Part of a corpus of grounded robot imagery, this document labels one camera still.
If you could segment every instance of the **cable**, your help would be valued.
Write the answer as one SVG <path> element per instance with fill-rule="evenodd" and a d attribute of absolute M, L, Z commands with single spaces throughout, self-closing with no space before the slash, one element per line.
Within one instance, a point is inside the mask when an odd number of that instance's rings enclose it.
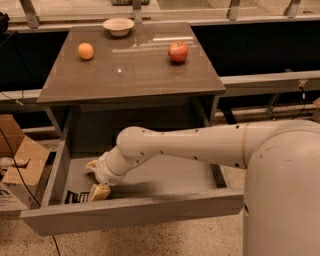
<path fill-rule="evenodd" d="M 12 150 L 12 147 L 11 147 L 9 141 L 8 141 L 7 136 L 4 134 L 4 132 L 2 131 L 1 128 L 0 128 L 0 132 L 1 132 L 3 138 L 5 139 L 7 145 L 8 145 L 8 147 L 9 147 L 9 149 L 10 149 L 11 157 L 13 158 L 13 162 L 14 162 L 14 164 L 15 164 L 15 167 L 17 168 L 17 171 L 18 171 L 18 173 L 19 173 L 19 176 L 20 176 L 20 178 L 21 178 L 21 181 L 22 181 L 23 185 L 25 186 L 25 188 L 27 189 L 28 193 L 29 193 L 30 196 L 33 198 L 33 200 L 38 204 L 39 207 L 41 207 L 41 204 L 40 204 L 39 201 L 35 198 L 35 196 L 31 193 L 31 191 L 29 190 L 27 184 L 25 183 L 25 181 L 24 181 L 24 179 L 23 179 L 23 177 L 22 177 L 22 175 L 21 175 L 20 169 L 19 169 L 19 167 L 18 167 L 18 165 L 17 165 L 17 162 L 16 162 L 16 160 L 15 160 L 15 158 L 14 158 L 13 150 Z M 52 238 L 53 238 L 54 244 L 55 244 L 55 246 L 56 246 L 57 253 L 58 253 L 58 255 L 60 256 L 61 254 L 60 254 L 60 250 L 59 250 L 59 246 L 58 246 L 58 244 L 57 244 L 56 238 L 55 238 L 55 236 L 52 236 Z"/>

